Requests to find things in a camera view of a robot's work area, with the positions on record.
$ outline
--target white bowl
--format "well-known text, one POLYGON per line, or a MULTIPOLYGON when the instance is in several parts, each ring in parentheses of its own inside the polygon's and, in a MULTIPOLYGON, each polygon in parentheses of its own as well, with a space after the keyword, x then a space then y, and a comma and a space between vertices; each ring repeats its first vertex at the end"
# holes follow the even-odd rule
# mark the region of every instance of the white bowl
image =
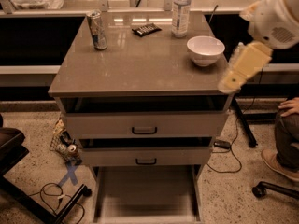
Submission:
POLYGON ((199 66, 215 63, 225 50, 224 44, 212 36, 195 36, 187 42, 191 60, 199 66))

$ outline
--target shoe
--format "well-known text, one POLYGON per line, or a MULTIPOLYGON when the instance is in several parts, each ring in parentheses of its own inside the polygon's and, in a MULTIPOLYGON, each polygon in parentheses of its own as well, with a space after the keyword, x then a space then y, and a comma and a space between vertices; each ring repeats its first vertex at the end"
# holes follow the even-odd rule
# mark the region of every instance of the shoe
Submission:
POLYGON ((264 149, 261 153, 263 162, 273 171, 289 178, 293 182, 299 182, 299 172, 292 172, 280 165, 277 154, 270 149, 264 149))

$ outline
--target blue tape mark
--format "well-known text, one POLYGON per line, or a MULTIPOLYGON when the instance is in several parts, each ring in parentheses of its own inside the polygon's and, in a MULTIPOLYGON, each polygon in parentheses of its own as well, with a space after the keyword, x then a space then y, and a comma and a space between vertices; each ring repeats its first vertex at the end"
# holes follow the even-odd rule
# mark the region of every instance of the blue tape mark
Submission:
POLYGON ((75 164, 72 165, 72 162, 68 161, 65 164, 66 164, 67 173, 63 177, 63 179, 58 183, 58 185, 60 187, 62 187, 63 184, 68 180, 68 178, 70 178, 72 184, 75 186, 78 183, 78 180, 77 180, 76 175, 75 175, 75 170, 78 168, 79 163, 75 162, 75 164))

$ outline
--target floor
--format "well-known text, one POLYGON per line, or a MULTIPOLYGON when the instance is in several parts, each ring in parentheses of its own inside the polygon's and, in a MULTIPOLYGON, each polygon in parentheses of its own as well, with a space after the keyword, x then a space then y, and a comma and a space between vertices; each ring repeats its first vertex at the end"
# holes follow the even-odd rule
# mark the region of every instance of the floor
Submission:
MULTIPOLYGON (((241 108, 247 109, 251 101, 240 100, 241 108)), ((275 111, 278 103, 278 100, 255 101, 247 112, 275 111)), ((236 119, 235 111, 230 109, 228 112, 229 118, 218 138, 233 143, 235 157, 232 152, 221 154, 217 152, 223 152, 224 149, 214 148, 208 165, 204 167, 197 182, 202 223, 298 223, 298 200, 271 190, 267 191, 264 198, 257 199, 251 192, 251 188, 260 181, 299 190, 298 184, 274 173, 262 162, 261 150, 275 148, 273 124, 250 124, 258 143, 256 148, 251 148, 241 123, 236 119)), ((61 184, 66 195, 72 196, 81 184, 87 185, 94 194, 95 180, 86 166, 76 166, 75 175, 68 176, 64 159, 58 153, 50 151, 53 130, 60 117, 54 102, 0 102, 0 113, 4 118, 4 127, 18 128, 25 134, 23 145, 30 151, 6 173, 5 177, 10 182, 28 195, 38 193, 49 183, 61 184)), ((55 187, 46 190, 50 194, 57 193, 55 187)), ((32 198, 48 208, 39 195, 33 195, 32 198)), ((44 198, 52 208, 58 207, 57 197, 44 198)), ((63 197, 61 207, 67 201, 68 198, 63 197)), ((93 196, 82 197, 78 203, 85 209, 85 215, 79 223, 92 223, 93 196)), ((76 205, 64 223, 77 223, 81 216, 82 209, 76 205)), ((41 221, 0 190, 0 223, 36 224, 41 221)))

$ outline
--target white robotic hand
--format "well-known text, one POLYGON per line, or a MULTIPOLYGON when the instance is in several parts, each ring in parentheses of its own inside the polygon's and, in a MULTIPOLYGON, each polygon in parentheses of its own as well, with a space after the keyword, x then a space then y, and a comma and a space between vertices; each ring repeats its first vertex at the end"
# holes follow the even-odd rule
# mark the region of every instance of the white robotic hand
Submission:
POLYGON ((224 72, 218 85, 221 92, 239 90, 271 60, 272 49, 288 49, 299 42, 298 8, 299 0, 261 0, 249 7, 249 33, 254 41, 224 72))

